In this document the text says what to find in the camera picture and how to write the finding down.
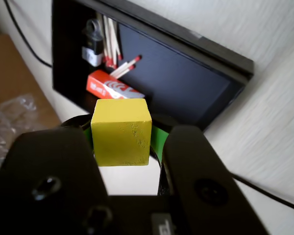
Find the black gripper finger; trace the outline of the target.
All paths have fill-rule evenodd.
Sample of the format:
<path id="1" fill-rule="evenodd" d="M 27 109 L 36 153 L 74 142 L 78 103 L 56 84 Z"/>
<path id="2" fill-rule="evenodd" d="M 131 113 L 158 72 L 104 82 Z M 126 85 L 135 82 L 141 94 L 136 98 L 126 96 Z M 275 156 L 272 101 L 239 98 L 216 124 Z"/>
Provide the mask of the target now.
<path id="1" fill-rule="evenodd" d="M 115 235 L 90 116 L 21 134 L 0 168 L 0 235 Z"/>
<path id="2" fill-rule="evenodd" d="M 265 235 L 267 230 L 203 132 L 153 114 L 168 134 L 162 174 L 168 182 L 177 235 Z"/>

